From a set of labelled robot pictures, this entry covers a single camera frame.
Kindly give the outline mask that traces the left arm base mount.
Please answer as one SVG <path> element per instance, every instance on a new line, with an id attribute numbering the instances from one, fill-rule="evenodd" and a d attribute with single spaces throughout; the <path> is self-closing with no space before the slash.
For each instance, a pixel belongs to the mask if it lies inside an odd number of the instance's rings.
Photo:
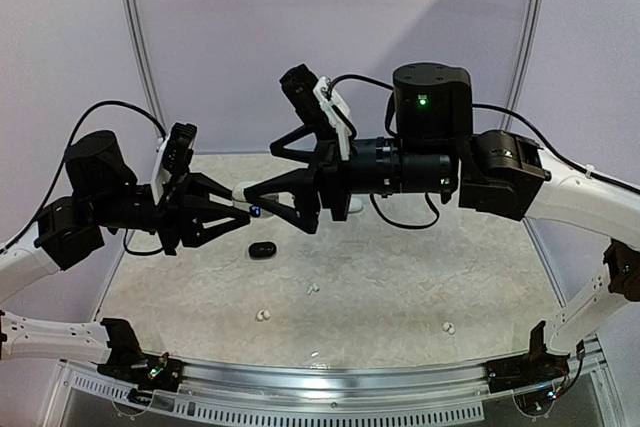
<path id="1" fill-rule="evenodd" d="M 186 364 L 169 353 L 157 356 L 139 349 L 113 349 L 108 360 L 97 366 L 103 376 L 135 384 L 139 390 L 176 392 Z"/>

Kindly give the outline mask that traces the black earbud charging case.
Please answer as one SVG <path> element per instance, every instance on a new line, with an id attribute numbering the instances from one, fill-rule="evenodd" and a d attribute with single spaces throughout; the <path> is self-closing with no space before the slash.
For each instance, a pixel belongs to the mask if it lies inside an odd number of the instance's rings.
<path id="1" fill-rule="evenodd" d="M 251 259 L 268 259 L 277 253 L 277 246 L 274 242 L 254 242 L 248 247 L 248 254 Z"/>

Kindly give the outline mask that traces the white gold-trimmed charging case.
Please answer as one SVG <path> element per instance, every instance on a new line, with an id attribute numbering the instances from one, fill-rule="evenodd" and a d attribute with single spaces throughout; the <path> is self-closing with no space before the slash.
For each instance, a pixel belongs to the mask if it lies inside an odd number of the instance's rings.
<path id="1" fill-rule="evenodd" d="M 256 203 L 256 196 L 245 195 L 245 190 L 253 187 L 255 181 L 243 181 L 237 183 L 232 189 L 232 206 L 238 210 L 248 213 L 255 219 L 267 219 L 273 216 L 273 213 L 264 209 L 259 203 Z"/>

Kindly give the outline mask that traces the white stem earbud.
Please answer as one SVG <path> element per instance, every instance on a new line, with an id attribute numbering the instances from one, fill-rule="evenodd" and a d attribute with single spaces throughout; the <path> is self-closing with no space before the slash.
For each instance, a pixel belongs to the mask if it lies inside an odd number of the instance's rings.
<path id="1" fill-rule="evenodd" d="M 316 293 L 320 290 L 320 287 L 317 284 L 309 285 L 307 288 L 307 294 L 311 295 L 312 293 Z"/>

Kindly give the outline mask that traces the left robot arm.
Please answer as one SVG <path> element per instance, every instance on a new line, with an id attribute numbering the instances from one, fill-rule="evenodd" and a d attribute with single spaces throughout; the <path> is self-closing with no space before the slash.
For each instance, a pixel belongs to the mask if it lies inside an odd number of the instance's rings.
<path id="1" fill-rule="evenodd" d="M 21 239 L 1 252 L 1 298 L 81 263 L 105 242 L 108 230 L 158 237 L 161 251 L 198 248 L 249 224 L 230 205 L 232 192 L 189 165 L 197 129 L 175 124 L 159 143 L 149 183 L 126 165 L 114 132 L 92 132 L 69 146 L 63 165 L 69 196 L 46 205 Z M 111 365 L 128 381 L 148 373 L 148 359 L 124 319 L 64 323 L 1 313 L 1 358 L 50 358 Z"/>

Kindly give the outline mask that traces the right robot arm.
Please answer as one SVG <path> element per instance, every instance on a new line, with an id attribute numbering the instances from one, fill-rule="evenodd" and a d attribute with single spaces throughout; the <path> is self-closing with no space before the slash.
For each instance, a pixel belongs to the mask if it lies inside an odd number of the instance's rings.
<path id="1" fill-rule="evenodd" d="M 531 333 L 517 374 L 537 383 L 609 316 L 639 298 L 639 190 L 562 156 L 540 133 L 473 130 L 469 73 L 418 62 L 388 83 L 386 135 L 362 139 L 335 80 L 305 66 L 281 87 L 302 126 L 273 142 L 299 168 L 246 188 L 245 200 L 312 233 L 322 209 L 347 216 L 355 194 L 438 195 L 442 202 L 519 221 L 558 221 L 607 236 L 602 271 Z"/>

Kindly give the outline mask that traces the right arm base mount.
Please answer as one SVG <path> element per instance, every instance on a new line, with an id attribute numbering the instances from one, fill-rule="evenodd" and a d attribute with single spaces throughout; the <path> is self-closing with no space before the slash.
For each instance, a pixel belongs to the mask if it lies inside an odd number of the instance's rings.
<path id="1" fill-rule="evenodd" d="M 569 353 L 552 353 L 545 345 L 529 347 L 524 354 L 483 363 L 491 393 L 517 390 L 563 378 L 569 373 Z"/>

